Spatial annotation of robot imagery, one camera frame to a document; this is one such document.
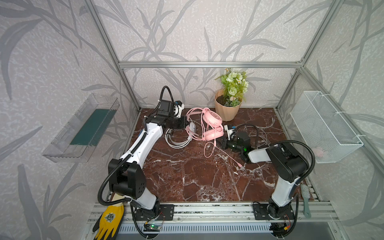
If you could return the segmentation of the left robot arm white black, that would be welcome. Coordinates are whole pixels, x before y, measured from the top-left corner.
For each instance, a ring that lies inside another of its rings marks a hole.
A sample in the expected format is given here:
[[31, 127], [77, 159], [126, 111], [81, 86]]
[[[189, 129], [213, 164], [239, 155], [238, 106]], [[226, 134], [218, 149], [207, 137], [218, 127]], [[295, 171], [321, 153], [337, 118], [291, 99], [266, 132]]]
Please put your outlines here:
[[103, 206], [131, 202], [135, 208], [157, 213], [158, 197], [146, 187], [143, 167], [148, 154], [166, 130], [185, 129], [189, 122], [182, 115], [184, 107], [175, 101], [168, 86], [161, 90], [158, 105], [143, 119], [144, 129], [134, 144], [119, 159], [109, 163], [109, 174], [98, 191], [98, 201]]

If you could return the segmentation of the pink headphones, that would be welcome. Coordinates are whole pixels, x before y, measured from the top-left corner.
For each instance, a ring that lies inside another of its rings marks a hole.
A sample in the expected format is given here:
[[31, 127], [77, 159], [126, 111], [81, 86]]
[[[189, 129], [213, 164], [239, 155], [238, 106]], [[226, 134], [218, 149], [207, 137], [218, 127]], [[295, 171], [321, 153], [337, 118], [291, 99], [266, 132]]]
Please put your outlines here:
[[192, 131], [192, 129], [187, 126], [186, 131], [193, 140], [197, 141], [212, 141], [224, 136], [224, 127], [222, 125], [222, 118], [214, 111], [211, 111], [209, 108], [192, 108], [187, 114], [187, 120], [191, 120], [192, 115], [199, 115], [202, 126], [202, 135], [199, 135]]

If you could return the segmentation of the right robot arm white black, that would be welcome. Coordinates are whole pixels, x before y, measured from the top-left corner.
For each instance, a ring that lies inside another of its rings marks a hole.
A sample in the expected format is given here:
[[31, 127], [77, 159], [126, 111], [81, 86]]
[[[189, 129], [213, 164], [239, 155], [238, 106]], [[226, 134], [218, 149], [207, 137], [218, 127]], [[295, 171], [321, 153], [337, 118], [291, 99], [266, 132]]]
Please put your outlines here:
[[221, 148], [239, 153], [246, 164], [272, 163], [279, 178], [269, 199], [267, 213], [271, 219], [278, 220], [291, 209], [297, 187], [315, 167], [316, 155], [307, 144], [294, 140], [280, 141], [262, 149], [253, 148], [251, 137], [238, 131], [243, 126], [256, 127], [251, 124], [225, 125], [227, 135], [220, 138]]

